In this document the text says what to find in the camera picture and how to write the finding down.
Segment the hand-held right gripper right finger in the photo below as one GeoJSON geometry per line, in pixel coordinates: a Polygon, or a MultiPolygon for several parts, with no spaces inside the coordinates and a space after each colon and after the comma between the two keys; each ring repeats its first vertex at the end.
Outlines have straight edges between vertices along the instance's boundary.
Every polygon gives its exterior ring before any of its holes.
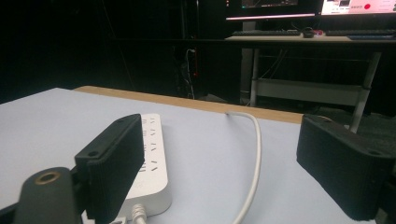
{"type": "Polygon", "coordinates": [[[321,116],[304,115],[297,162],[354,220],[396,220],[396,155],[321,116]]]}

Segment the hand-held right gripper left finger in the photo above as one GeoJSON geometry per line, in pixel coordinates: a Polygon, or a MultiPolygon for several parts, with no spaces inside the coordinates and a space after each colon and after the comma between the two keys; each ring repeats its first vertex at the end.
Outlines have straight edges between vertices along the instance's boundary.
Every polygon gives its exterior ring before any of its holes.
{"type": "Polygon", "coordinates": [[[144,161],[139,114],[113,121],[75,156],[89,219],[109,224],[116,218],[144,161]]]}

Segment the white power strip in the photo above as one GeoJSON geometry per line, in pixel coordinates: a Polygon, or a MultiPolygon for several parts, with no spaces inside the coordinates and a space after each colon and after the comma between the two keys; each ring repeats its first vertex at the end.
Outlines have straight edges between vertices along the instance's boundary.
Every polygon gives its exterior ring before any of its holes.
{"type": "Polygon", "coordinates": [[[131,220],[133,207],[136,205],[143,206],[147,216],[158,215],[164,212],[172,202],[160,116],[157,114],[140,116],[142,118],[145,161],[116,218],[124,217],[131,220]]]}

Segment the black keyboard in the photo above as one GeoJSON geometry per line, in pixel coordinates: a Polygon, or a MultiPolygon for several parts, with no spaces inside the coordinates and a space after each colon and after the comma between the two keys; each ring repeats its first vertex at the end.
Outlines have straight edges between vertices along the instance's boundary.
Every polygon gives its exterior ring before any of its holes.
{"type": "Polygon", "coordinates": [[[329,30],[325,31],[326,36],[349,36],[349,35],[396,35],[396,29],[384,30],[329,30]]]}
{"type": "Polygon", "coordinates": [[[232,36],[298,36],[301,33],[297,30],[249,30],[249,31],[235,31],[232,36]]]}

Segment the bright computer monitor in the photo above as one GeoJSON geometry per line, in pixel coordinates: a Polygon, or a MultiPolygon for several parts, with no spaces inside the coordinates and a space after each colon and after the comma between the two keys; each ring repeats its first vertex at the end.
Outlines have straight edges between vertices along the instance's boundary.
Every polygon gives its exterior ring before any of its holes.
{"type": "Polygon", "coordinates": [[[321,15],[395,14],[396,0],[324,0],[321,15]]]}

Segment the dark computer monitor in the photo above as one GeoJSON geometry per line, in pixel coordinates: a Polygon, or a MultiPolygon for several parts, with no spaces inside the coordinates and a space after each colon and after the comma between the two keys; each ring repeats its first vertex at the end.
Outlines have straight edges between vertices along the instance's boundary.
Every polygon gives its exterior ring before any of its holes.
{"type": "Polygon", "coordinates": [[[322,0],[225,0],[227,21],[315,17],[322,0]]]}

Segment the white metal-frame desk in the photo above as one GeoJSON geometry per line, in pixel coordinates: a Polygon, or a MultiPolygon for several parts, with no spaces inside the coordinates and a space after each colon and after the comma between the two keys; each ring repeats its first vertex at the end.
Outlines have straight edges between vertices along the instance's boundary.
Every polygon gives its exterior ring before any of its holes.
{"type": "Polygon", "coordinates": [[[351,39],[346,36],[230,36],[226,39],[243,49],[252,49],[252,77],[249,104],[254,106],[259,96],[301,100],[334,105],[352,105],[353,117],[348,129],[353,133],[360,126],[376,69],[382,53],[396,49],[396,38],[351,39]],[[280,49],[350,49],[370,53],[368,68],[360,85],[325,84],[303,81],[278,80],[259,77],[259,54],[264,48],[280,49]]]}

